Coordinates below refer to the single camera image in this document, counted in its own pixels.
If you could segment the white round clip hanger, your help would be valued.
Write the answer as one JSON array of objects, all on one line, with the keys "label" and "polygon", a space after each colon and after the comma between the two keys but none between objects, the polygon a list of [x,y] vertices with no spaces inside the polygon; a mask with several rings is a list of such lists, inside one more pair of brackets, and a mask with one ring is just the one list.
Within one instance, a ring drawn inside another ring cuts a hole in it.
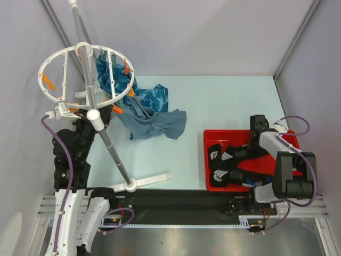
[{"label": "white round clip hanger", "polygon": [[[101,89],[94,89],[94,82],[91,79],[91,65],[90,60],[94,55],[94,50],[102,50],[106,53],[106,63],[109,68],[109,85],[111,88],[111,99],[104,102],[97,102],[96,95],[101,92]],[[83,73],[85,75],[85,91],[80,94],[81,98],[85,99],[85,103],[79,105],[77,103],[67,102],[67,89],[69,88],[67,83],[68,76],[68,57],[71,53],[78,55],[78,59],[83,68]],[[111,58],[116,56],[123,61],[124,73],[128,76],[128,82],[124,85],[123,90],[117,91],[115,88],[114,74],[113,74],[113,61]],[[45,69],[53,60],[58,57],[63,57],[63,78],[61,83],[62,95],[60,97],[55,97],[51,95],[52,91],[56,90],[56,86],[51,82],[45,73]],[[80,42],[75,46],[71,46],[62,49],[50,57],[48,57],[41,65],[38,71],[38,84],[44,95],[50,99],[52,102],[56,103],[63,112],[70,112],[76,109],[93,109],[93,108],[103,108],[107,105],[111,105],[126,95],[130,95],[133,91],[133,85],[135,83],[135,70],[132,63],[120,52],[111,49],[109,47],[101,45],[93,45],[87,42]]]}]

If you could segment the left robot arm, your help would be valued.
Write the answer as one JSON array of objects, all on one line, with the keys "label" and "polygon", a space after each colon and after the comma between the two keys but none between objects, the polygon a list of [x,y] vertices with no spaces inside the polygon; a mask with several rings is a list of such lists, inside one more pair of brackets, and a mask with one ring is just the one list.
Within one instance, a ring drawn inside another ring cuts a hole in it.
[{"label": "left robot arm", "polygon": [[113,189],[95,188],[86,213],[82,221],[79,220],[91,168],[87,157],[95,135],[110,121],[110,108],[79,109],[75,115],[75,130],[62,129],[57,133],[46,124],[49,114],[41,119],[43,127],[53,137],[55,156],[55,212],[46,255],[90,255],[104,215],[117,208]]}]

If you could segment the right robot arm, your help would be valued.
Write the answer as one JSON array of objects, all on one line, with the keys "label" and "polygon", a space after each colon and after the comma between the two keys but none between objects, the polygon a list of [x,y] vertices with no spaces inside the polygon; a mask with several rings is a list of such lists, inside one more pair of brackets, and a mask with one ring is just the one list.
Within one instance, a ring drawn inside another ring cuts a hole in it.
[{"label": "right robot arm", "polygon": [[299,149],[289,139],[305,135],[310,125],[304,118],[294,116],[307,126],[306,131],[295,133],[281,124],[289,118],[283,117],[273,125],[269,124],[264,115],[252,115],[249,118],[251,149],[263,149],[275,160],[272,181],[256,186],[249,192],[246,209],[252,214],[260,213],[265,205],[284,202],[289,207],[308,207],[317,197],[316,156]]}]

